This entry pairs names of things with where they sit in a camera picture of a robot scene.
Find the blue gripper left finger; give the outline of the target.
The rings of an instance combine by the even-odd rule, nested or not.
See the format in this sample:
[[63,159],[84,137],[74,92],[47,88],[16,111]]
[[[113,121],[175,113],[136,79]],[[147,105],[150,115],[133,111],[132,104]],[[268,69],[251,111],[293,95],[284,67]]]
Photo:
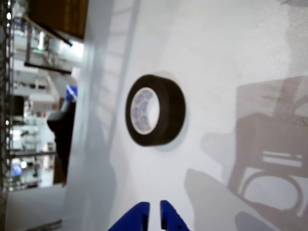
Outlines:
[[108,231],[147,231],[150,203],[140,202],[128,210]]

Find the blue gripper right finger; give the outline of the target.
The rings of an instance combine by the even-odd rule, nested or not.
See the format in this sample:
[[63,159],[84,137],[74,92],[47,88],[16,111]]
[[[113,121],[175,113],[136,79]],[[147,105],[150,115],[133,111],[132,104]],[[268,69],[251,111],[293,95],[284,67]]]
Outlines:
[[184,220],[167,200],[160,202],[161,229],[165,231],[189,231]]

